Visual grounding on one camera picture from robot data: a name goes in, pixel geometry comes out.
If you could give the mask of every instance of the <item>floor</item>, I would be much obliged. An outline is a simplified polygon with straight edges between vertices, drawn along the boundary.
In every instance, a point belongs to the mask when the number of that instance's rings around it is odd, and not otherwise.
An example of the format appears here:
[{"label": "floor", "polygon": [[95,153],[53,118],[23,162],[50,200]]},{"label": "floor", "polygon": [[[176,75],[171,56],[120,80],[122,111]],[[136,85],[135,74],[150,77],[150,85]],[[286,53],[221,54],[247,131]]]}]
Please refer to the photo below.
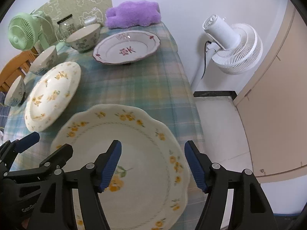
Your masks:
[{"label": "floor", "polygon": [[[253,170],[245,131],[230,97],[195,98],[205,137],[205,153],[227,170]],[[222,228],[231,214],[233,190],[228,190]]]}]

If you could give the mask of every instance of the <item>silver screw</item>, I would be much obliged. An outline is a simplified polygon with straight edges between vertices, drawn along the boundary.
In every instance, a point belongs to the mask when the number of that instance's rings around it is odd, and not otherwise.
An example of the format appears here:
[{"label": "silver screw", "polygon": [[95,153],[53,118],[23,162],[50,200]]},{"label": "silver screw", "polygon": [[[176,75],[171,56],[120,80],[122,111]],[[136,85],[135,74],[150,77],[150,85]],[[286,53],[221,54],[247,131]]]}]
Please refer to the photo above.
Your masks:
[{"label": "silver screw", "polygon": [[59,174],[61,174],[61,173],[62,173],[62,170],[61,170],[61,169],[57,169],[57,170],[54,171],[54,174],[55,174],[55,175],[59,175]]},{"label": "silver screw", "polygon": [[93,164],[93,163],[88,163],[87,165],[86,165],[86,168],[88,169],[88,170],[90,170],[90,169],[92,169],[92,168],[94,168],[95,167],[95,164]]},{"label": "silver screw", "polygon": [[251,172],[251,170],[249,170],[249,169],[245,169],[244,173],[247,174],[247,175],[251,175],[253,172]]},{"label": "silver screw", "polygon": [[212,164],[212,167],[213,167],[214,169],[218,170],[221,166],[220,166],[220,164],[218,164],[218,163],[213,163],[213,164]]}]

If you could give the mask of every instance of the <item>beige door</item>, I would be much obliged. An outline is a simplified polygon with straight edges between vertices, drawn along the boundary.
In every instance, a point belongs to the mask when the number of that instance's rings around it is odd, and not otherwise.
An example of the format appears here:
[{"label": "beige door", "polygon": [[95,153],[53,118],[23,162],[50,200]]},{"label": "beige door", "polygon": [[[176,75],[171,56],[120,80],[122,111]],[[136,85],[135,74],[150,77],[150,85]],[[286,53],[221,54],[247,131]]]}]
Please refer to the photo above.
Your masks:
[{"label": "beige door", "polygon": [[237,108],[256,176],[302,167],[307,174],[307,27],[298,12],[277,57]]}]

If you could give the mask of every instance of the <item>green desk fan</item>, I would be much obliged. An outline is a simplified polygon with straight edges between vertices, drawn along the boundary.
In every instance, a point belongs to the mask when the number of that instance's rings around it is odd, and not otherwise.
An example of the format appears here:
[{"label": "green desk fan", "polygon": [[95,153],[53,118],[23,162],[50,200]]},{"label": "green desk fan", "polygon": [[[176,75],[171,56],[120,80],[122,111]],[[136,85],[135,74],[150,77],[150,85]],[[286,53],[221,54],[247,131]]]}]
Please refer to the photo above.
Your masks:
[{"label": "green desk fan", "polygon": [[9,41],[16,49],[27,51],[34,47],[39,40],[43,49],[49,47],[43,32],[40,20],[44,19],[43,12],[36,14],[19,13],[13,17],[9,24]]}]

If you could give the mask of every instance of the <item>large floral plate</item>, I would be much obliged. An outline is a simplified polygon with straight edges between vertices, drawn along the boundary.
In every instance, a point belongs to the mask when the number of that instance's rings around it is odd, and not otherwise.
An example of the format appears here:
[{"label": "large floral plate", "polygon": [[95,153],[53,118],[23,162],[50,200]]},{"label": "large floral plate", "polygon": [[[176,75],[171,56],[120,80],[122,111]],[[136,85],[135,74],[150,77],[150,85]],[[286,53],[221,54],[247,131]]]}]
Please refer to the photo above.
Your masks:
[{"label": "large floral plate", "polygon": [[25,110],[29,131],[43,131],[62,114],[79,85],[81,68],[76,62],[53,67],[31,91]]},{"label": "large floral plate", "polygon": [[146,31],[130,30],[111,35],[97,44],[95,60],[109,65],[121,65],[144,59],[158,50],[160,39]]},{"label": "large floral plate", "polygon": [[[187,205],[189,169],[178,142],[165,124],[136,107],[99,104],[61,128],[51,153],[73,146],[64,171],[78,170],[106,152],[113,140],[122,155],[107,189],[99,194],[112,230],[168,230]],[[77,190],[73,191],[78,229],[84,229]]]}]

